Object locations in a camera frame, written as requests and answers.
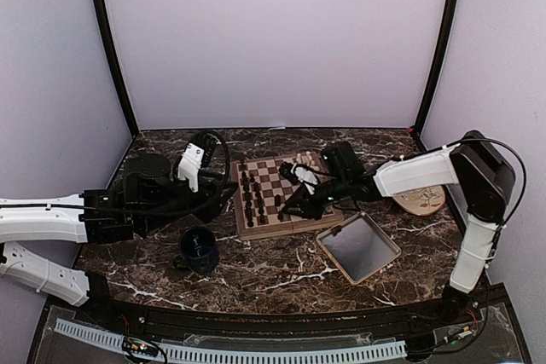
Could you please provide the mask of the wooden folding chess board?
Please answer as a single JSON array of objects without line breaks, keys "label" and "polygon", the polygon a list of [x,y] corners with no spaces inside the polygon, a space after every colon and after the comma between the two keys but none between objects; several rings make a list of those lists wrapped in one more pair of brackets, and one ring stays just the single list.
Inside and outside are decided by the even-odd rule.
[{"label": "wooden folding chess board", "polygon": [[[320,164],[322,170],[326,170],[319,154],[313,151],[313,156]],[[298,188],[296,185],[290,183],[289,180],[282,177],[278,168],[283,162],[296,163],[297,153],[289,153],[284,155],[278,155],[273,157],[263,157],[260,159],[239,159],[231,163],[230,176],[233,181],[238,182],[238,190],[234,194],[235,203],[235,220],[237,233],[241,240],[259,240],[270,237],[282,236],[287,234],[303,233],[307,231],[318,230],[322,228],[330,228],[337,225],[344,220],[342,211],[336,210],[336,213],[332,216],[323,214],[322,219],[304,219],[296,216],[284,215],[283,220],[279,220],[277,217],[278,211],[283,207],[286,199],[288,199]],[[239,163],[244,160],[247,168],[244,170],[247,173],[248,184],[250,186],[250,193],[252,195],[252,201],[247,203],[244,199],[245,192],[243,191],[241,173],[239,170]],[[257,197],[254,192],[253,183],[250,182],[250,174],[255,175],[255,182],[259,183],[261,190],[261,197],[263,198],[263,205],[258,206]],[[282,198],[280,206],[275,206],[274,198],[279,194]],[[254,226],[249,228],[247,226],[247,216],[245,215],[245,207],[251,206],[253,210],[253,223]],[[264,215],[266,218],[266,224],[259,223],[258,208],[264,208]]]}]

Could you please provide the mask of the silver metal tray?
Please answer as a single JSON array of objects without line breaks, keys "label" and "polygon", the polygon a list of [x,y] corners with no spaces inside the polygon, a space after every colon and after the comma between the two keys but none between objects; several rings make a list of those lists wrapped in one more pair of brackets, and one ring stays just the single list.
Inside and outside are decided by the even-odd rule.
[{"label": "silver metal tray", "polygon": [[400,247],[363,211],[320,233],[317,242],[352,286],[401,255]]}]

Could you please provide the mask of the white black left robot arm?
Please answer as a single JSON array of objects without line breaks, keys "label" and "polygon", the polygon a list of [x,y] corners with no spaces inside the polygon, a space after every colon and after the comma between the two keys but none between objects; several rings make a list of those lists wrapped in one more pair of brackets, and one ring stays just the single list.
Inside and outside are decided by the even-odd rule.
[{"label": "white black left robot arm", "polygon": [[229,181],[227,143],[214,130],[196,133],[175,163],[157,153],[125,162],[121,183],[53,199],[2,199],[1,275],[72,306],[85,304],[102,326],[120,319],[107,279],[63,267],[28,251],[22,242],[59,240],[111,244],[146,238],[188,215],[210,222],[236,190]]}]

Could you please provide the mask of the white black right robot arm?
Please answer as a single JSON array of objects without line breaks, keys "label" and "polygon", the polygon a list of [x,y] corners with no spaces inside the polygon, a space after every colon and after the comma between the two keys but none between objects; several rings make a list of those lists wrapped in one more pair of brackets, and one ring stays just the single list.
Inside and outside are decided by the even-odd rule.
[{"label": "white black right robot arm", "polygon": [[400,155],[366,169],[349,142],[337,142],[321,151],[327,169],[313,170],[301,163],[282,163],[279,174],[297,186],[286,200],[282,215],[319,220],[325,209],[350,198],[371,202],[422,188],[458,186],[465,198],[467,217],[456,265],[450,275],[451,292],[435,307],[435,316],[452,325],[468,311],[468,299],[488,262],[494,257],[502,230],[520,206],[512,201],[516,183],[513,166],[500,149],[509,146],[470,130],[463,138],[410,156]]}]

